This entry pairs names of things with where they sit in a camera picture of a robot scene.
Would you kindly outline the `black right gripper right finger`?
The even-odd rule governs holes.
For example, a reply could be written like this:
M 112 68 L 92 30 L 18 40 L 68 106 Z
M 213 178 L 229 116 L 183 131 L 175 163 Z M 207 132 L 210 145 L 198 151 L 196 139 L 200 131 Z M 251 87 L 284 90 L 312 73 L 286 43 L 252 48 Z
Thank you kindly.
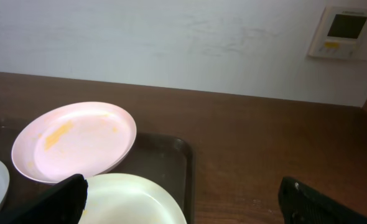
M 292 178 L 283 177 L 278 193 L 285 224 L 367 224 L 367 217 Z

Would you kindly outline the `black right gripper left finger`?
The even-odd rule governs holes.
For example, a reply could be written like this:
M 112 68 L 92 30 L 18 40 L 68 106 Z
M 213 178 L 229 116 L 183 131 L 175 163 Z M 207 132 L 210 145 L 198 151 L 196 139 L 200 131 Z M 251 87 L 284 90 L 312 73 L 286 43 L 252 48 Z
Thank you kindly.
M 74 174 L 30 202 L 0 213 L 0 224 L 78 224 L 87 195 L 88 182 Z

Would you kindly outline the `cream plastic plate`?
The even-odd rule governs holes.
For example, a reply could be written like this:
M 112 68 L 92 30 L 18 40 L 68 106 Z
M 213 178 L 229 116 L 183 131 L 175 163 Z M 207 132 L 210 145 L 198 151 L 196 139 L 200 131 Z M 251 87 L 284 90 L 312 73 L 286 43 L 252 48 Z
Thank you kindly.
M 174 198 L 158 184 L 131 174 L 90 177 L 79 224 L 186 224 Z

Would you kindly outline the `pink plastic plate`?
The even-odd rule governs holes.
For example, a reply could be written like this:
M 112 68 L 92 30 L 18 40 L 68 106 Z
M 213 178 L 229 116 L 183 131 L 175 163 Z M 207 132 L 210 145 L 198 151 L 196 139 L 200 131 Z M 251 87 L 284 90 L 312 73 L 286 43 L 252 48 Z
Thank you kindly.
M 136 135 L 134 118 L 121 107 L 74 103 L 31 121 L 16 137 L 11 159 L 24 177 L 56 184 L 73 174 L 92 177 L 114 169 Z

